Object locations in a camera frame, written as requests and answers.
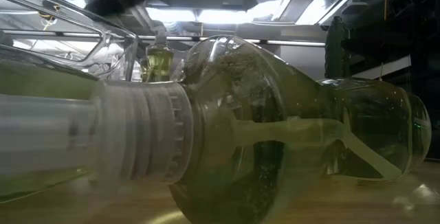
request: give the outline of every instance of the metal frame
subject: metal frame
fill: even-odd
[[[13,38],[43,38],[47,40],[57,41],[90,41],[96,42],[99,34],[84,33],[84,32],[41,32],[41,31],[29,31],[29,30],[4,30],[5,34],[12,36]],[[200,42],[204,41],[208,37],[202,36],[167,36],[169,41],[180,42]],[[140,35],[141,41],[154,41],[155,36]],[[324,47],[325,43],[313,42],[313,41],[280,41],[280,40],[265,40],[265,39],[244,39],[247,42],[254,43],[256,45],[283,45],[283,46],[304,46],[304,47]]]
[[[136,34],[128,31],[127,29],[125,29],[123,27],[120,27],[118,25],[112,24],[108,20],[106,20],[106,19],[104,19],[104,18],[102,18],[100,16],[97,16],[94,13],[91,13],[91,12],[88,12],[88,11],[86,11],[84,9],[81,9],[81,8],[75,6],[75,5],[73,5],[73,4],[71,4],[71,3],[67,2],[67,1],[64,1],[64,0],[48,0],[48,1],[51,1],[53,3],[60,4],[64,8],[67,8],[68,10],[71,10],[71,11],[73,11],[75,13],[78,13],[79,15],[87,17],[88,19],[90,19],[91,22],[92,21],[99,22],[101,24],[108,25],[109,27],[105,27],[104,25],[92,26],[90,24],[85,23],[84,21],[77,21],[77,20],[75,20],[75,19],[73,19],[71,17],[68,17],[68,16],[60,13],[60,12],[54,12],[52,10],[48,10],[47,8],[44,8],[43,6],[36,5],[36,4],[32,3],[32,2],[29,2],[28,0],[7,0],[7,1],[10,1],[10,2],[13,2],[15,4],[19,4],[19,5],[25,6],[27,8],[33,9],[33,10],[43,11],[43,12],[45,12],[47,14],[50,14],[50,15],[53,15],[53,16],[59,18],[59,19],[62,19],[64,21],[68,22],[68,23],[71,23],[71,24],[83,27],[85,29],[97,32],[97,34],[95,34],[93,36],[90,35],[90,34],[84,34],[84,33],[77,34],[75,32],[73,32],[73,33],[63,33],[63,36],[67,35],[67,36],[70,36],[70,37],[74,37],[76,40],[78,40],[79,38],[85,38],[85,39],[91,39],[91,38],[96,39],[96,38],[98,38],[99,41],[98,41],[98,44],[81,61],[71,61],[71,60],[66,60],[64,58],[59,58],[57,56],[52,56],[52,55],[48,55],[48,54],[42,54],[44,56],[51,57],[52,58],[51,60],[55,60],[55,61],[58,61],[58,62],[63,62],[63,63],[66,63],[68,65],[76,65],[76,66],[84,65],[84,62],[87,59],[90,59],[91,57],[93,57],[101,48],[103,48],[107,44],[107,37],[108,36],[115,36],[115,34],[111,33],[112,29],[119,30],[120,32],[125,34],[124,35],[125,38],[133,39],[133,45],[134,46],[138,45],[139,37]],[[15,35],[24,36],[26,34],[31,34],[31,33],[29,33],[29,31],[26,31],[26,32],[19,31],[18,33],[19,34],[15,34]],[[45,34],[45,32],[41,33],[40,31],[37,31],[36,33],[33,34],[33,36],[40,36],[40,38],[42,36],[45,36],[45,35],[49,35],[49,34]],[[58,32],[56,32],[55,34],[52,33],[50,36],[53,36],[53,35],[55,35],[54,38],[62,37],[62,36],[59,36]],[[133,49],[133,46],[128,46],[126,48],[127,49]],[[123,56],[125,57],[125,60],[128,62],[128,66],[129,66],[126,70],[127,71],[133,71],[133,66],[134,66],[134,61],[135,61],[135,54],[131,53],[131,54],[129,54],[129,56],[127,56],[127,54],[124,53]],[[126,72],[125,73],[126,76],[128,76],[129,74],[132,74],[132,72],[129,72],[129,73]]]

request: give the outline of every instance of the clear plastic bottle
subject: clear plastic bottle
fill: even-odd
[[[0,94],[89,100],[97,78],[38,56],[2,47],[0,49]],[[21,107],[29,112],[35,111]],[[2,140],[8,136],[2,129]],[[20,199],[84,175],[83,168],[61,168],[0,175],[0,203]]]
[[[314,82],[237,37],[194,46],[177,77],[101,82],[86,102],[0,96],[0,111],[22,120],[37,115],[65,131],[10,128],[19,142],[0,173],[81,166],[88,157],[106,190],[161,181],[192,223],[260,223],[323,174],[394,180],[429,147],[430,121],[417,97],[372,80]],[[51,144],[55,153],[23,163],[21,152],[55,135],[62,141]]]
[[[173,50],[166,45],[166,36],[159,33],[155,43],[146,48],[146,58],[140,62],[142,82],[169,81],[173,54]]]
[[[192,223],[270,220],[322,174],[389,181],[428,151],[419,98],[373,80],[314,82],[239,38],[196,45],[178,80],[200,132],[170,190]]]

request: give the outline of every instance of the bottle cap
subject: bottle cap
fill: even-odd
[[[176,82],[103,82],[98,93],[100,182],[181,179],[193,146],[193,115],[184,89]]]
[[[155,37],[155,44],[164,44],[166,45],[166,30],[159,29],[157,31],[157,35]]]

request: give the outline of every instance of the metal pipe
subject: metal pipe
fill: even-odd
[[[154,41],[155,36],[140,35],[141,41]],[[167,36],[168,41],[192,41],[200,42],[204,41],[208,37],[200,36]],[[282,41],[282,40],[265,40],[265,39],[244,39],[247,42],[254,43],[256,45],[286,45],[286,46],[305,46],[305,47],[324,47],[325,43],[315,41]]]
[[[38,12],[37,11],[27,11],[27,10],[0,10],[0,14],[29,15],[29,14],[38,14]]]
[[[38,39],[51,41],[80,41],[99,42],[101,36],[98,33],[83,32],[48,32],[32,30],[3,30],[5,34],[17,39]]]

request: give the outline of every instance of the table surface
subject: table surface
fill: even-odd
[[[184,224],[168,188],[102,199],[79,179],[26,199],[0,205],[2,223]],[[440,164],[425,162],[392,183],[359,185],[325,177],[268,223],[440,223]]]

